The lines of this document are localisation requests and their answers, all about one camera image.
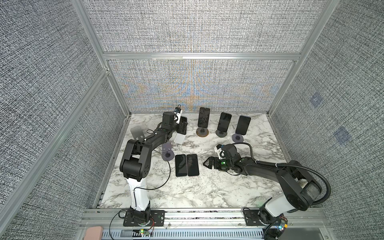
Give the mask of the blue-edged smartphone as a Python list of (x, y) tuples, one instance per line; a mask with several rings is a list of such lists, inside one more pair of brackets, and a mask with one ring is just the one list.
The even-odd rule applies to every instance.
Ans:
[(187, 134), (187, 126), (188, 126), (188, 119), (186, 117), (181, 116), (177, 133), (181, 134), (181, 135), (186, 135)]

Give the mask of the teal-edged smartphone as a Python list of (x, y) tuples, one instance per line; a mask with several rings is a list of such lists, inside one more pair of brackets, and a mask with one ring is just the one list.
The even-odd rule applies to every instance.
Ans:
[(187, 155), (187, 172), (189, 177), (199, 176), (199, 162), (196, 154)]

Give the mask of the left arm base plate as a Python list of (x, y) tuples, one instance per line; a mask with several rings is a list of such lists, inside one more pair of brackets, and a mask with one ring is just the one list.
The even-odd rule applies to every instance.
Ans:
[(165, 221), (164, 210), (136, 211), (128, 210), (125, 217), (124, 227), (162, 227)]

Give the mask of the pink-edged smartphone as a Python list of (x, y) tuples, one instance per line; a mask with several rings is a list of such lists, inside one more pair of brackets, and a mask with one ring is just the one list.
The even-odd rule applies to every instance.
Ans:
[(187, 158), (186, 155), (176, 155), (175, 156), (175, 171), (176, 177), (187, 176)]

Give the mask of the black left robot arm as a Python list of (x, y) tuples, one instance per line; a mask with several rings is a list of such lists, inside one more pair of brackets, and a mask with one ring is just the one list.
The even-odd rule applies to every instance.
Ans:
[(164, 112), (162, 122), (147, 137), (138, 137), (136, 131), (133, 139), (126, 144), (120, 163), (120, 172), (126, 178), (131, 192), (132, 203), (129, 213), (136, 219), (149, 221), (151, 204), (147, 195), (146, 177), (150, 171), (152, 152), (167, 143), (174, 132), (182, 133), (187, 122), (182, 121), (183, 110), (177, 106), (172, 112)]

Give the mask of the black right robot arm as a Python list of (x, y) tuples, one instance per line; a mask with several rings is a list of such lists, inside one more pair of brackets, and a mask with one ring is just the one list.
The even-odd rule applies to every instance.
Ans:
[(237, 175), (256, 176), (277, 182), (282, 194), (268, 199), (257, 213), (262, 225), (277, 221), (284, 213), (306, 211), (323, 203), (331, 194), (331, 187), (320, 173), (302, 166), (299, 162), (270, 163), (259, 161), (253, 155), (242, 157), (236, 144), (217, 145), (217, 156), (209, 157), (203, 165), (222, 172), (233, 171)]

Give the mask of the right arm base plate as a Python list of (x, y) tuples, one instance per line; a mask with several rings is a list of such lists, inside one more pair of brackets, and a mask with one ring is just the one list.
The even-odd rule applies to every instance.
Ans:
[(278, 217), (272, 216), (266, 210), (243, 208), (242, 213), (247, 226), (277, 226), (287, 224), (287, 218), (281, 214)]

